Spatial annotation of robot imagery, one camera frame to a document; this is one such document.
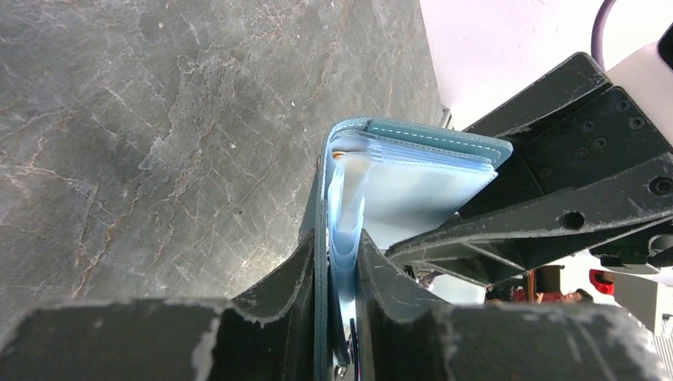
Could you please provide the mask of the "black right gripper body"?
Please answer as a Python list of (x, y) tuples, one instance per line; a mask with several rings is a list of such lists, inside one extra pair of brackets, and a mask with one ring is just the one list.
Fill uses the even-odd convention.
[[(622, 88), (612, 87), (534, 139), (527, 157), (541, 175), (542, 198), (586, 187), (665, 152), (672, 154), (672, 147), (659, 130)], [(672, 177), (650, 189), (672, 196)], [(601, 264), (663, 267), (672, 260), (671, 245), (654, 244), (671, 236), (672, 218), (588, 250)]]

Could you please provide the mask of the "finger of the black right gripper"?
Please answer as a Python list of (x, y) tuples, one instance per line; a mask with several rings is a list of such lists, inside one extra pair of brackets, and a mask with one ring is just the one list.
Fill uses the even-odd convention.
[(470, 125), (468, 133), (509, 141), (513, 153), (497, 168), (498, 177), (460, 209), (461, 218), (542, 196), (541, 175), (527, 157), (529, 145), (610, 87), (603, 69), (587, 53), (576, 52)]
[(446, 224), (392, 245), (386, 257), (479, 286), (549, 264), (672, 218), (672, 196), (650, 186), (672, 177), (665, 152), (586, 187), (562, 190)]

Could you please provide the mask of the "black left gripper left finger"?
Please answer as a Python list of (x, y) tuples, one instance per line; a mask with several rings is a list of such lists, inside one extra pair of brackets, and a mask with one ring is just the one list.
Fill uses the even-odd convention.
[(313, 251), (233, 299), (55, 302), (1, 351), (4, 380), (311, 380)]

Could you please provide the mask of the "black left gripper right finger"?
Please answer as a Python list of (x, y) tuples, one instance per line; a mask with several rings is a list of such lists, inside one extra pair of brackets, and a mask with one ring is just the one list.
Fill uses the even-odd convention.
[(363, 380), (665, 380), (644, 330), (591, 303), (452, 305), (362, 232), (357, 337)]

